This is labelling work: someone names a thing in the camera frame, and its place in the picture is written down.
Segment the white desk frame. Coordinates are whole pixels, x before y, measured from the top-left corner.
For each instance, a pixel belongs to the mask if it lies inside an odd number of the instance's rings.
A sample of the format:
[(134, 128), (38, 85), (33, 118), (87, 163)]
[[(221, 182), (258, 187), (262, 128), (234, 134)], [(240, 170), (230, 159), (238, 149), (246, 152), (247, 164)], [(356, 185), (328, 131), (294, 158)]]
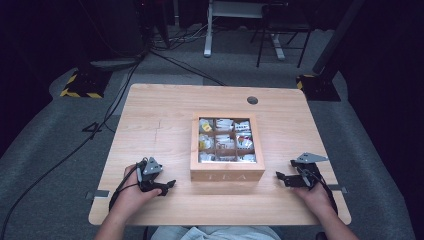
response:
[(248, 0), (208, 0), (207, 32), (203, 56), (212, 55), (213, 20), (215, 17), (260, 19), (263, 3)]

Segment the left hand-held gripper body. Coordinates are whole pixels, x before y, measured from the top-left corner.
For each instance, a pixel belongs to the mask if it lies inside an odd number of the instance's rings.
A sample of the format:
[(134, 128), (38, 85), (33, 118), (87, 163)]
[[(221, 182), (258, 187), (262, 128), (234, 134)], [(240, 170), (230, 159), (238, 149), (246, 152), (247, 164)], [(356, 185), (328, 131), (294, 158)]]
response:
[(136, 164), (136, 176), (138, 186), (142, 192), (149, 192), (154, 189), (166, 188), (165, 184), (157, 183), (156, 177), (163, 170), (162, 166), (153, 158), (144, 158)]

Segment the wooden tea box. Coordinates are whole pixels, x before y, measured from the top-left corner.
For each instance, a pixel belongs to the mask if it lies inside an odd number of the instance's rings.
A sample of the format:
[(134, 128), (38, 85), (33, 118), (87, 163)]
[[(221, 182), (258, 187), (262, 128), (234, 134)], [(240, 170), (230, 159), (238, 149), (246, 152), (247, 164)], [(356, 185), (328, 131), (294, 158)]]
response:
[[(199, 163), (198, 162), (198, 124), (200, 118), (249, 118), (252, 124), (256, 163)], [(191, 143), (191, 180), (197, 182), (257, 182), (265, 172), (258, 124), (254, 114), (243, 112), (197, 112), (192, 120)]]

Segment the black yellow striped stand base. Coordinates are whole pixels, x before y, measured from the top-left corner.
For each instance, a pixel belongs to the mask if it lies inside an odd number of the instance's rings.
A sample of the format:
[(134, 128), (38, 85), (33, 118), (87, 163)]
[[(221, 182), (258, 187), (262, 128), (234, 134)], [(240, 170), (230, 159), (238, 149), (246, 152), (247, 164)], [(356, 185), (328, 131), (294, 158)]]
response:
[(341, 101), (334, 84), (323, 80), (320, 76), (299, 75), (296, 77), (296, 86), (304, 93), (308, 101)]
[(73, 72), (65, 87), (60, 93), (61, 97), (87, 97), (99, 99), (104, 97), (104, 92), (110, 81), (110, 71), (95, 71), (94, 73)]

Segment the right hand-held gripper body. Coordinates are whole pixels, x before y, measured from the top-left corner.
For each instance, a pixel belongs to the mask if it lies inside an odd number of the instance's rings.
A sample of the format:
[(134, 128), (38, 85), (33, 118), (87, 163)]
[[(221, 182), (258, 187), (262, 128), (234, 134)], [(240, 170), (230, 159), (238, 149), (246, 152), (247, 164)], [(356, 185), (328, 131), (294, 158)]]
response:
[(323, 177), (317, 166), (318, 162), (327, 161), (325, 156), (304, 152), (295, 160), (291, 160), (291, 166), (298, 172), (297, 175), (289, 176), (288, 181), (299, 182), (300, 187), (312, 189), (317, 183), (323, 183)]

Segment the person's right hand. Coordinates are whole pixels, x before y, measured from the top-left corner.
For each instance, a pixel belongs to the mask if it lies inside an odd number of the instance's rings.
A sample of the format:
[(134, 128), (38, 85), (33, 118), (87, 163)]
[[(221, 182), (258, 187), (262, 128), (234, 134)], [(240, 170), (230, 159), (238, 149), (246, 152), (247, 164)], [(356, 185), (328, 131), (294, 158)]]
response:
[(304, 201), (308, 209), (318, 219), (335, 215), (329, 196), (321, 184), (315, 185), (311, 190), (292, 188), (292, 191)]

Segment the black metal chair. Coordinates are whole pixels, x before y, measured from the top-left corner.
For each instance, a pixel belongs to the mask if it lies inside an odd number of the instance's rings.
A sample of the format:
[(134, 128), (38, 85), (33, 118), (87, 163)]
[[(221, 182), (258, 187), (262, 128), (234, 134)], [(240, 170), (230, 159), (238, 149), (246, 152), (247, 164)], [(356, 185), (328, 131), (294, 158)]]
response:
[(261, 18), (258, 26), (250, 40), (253, 42), (257, 34), (260, 34), (260, 47), (256, 66), (260, 65), (265, 35), (270, 34), (275, 38), (279, 34), (291, 34), (291, 38), (286, 42), (289, 49), (293, 49), (291, 42), (299, 33), (305, 33), (305, 40), (302, 46), (295, 47), (300, 50), (300, 57), (297, 67), (300, 67), (306, 47), (312, 32), (312, 26), (308, 21), (301, 4), (297, 0), (268, 0), (261, 7)]

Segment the person's left hand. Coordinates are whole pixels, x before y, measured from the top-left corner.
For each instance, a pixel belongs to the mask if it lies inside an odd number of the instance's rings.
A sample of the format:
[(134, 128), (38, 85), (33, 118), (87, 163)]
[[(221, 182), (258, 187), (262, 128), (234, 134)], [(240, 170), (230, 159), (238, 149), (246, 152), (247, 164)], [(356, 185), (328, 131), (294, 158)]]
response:
[(160, 189), (142, 192), (138, 187), (137, 174), (133, 168), (134, 165), (125, 168), (124, 178), (126, 181), (110, 210), (110, 213), (118, 219), (128, 220), (149, 200), (162, 193)]

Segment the dark slanted stand pole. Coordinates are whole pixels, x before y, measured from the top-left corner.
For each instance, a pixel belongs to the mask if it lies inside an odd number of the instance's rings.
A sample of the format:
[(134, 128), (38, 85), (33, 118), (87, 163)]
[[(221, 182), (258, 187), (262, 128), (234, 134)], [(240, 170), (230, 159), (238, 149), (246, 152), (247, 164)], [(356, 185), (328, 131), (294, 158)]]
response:
[(343, 38), (348, 32), (352, 22), (355, 20), (364, 2), (365, 0), (353, 0), (349, 5), (349, 8), (335, 29), (328, 44), (313, 66), (312, 71), (314, 73), (319, 75), (330, 73), (333, 69), (336, 68), (336, 64), (339, 62), (339, 58), (342, 53), (341, 47)]

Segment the group of tea bags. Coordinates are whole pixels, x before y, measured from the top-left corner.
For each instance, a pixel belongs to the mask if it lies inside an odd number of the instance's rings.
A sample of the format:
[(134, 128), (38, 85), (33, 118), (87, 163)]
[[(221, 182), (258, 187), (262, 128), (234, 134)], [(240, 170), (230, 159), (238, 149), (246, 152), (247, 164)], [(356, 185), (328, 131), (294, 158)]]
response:
[(199, 163), (256, 163), (249, 118), (200, 118)]

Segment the person's light grey clothing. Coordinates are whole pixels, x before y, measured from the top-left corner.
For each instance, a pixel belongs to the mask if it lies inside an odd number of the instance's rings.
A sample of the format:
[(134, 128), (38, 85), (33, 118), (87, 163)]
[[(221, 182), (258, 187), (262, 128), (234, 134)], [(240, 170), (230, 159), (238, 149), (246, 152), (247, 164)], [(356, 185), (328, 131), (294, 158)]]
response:
[(282, 240), (267, 226), (160, 226), (151, 240)]

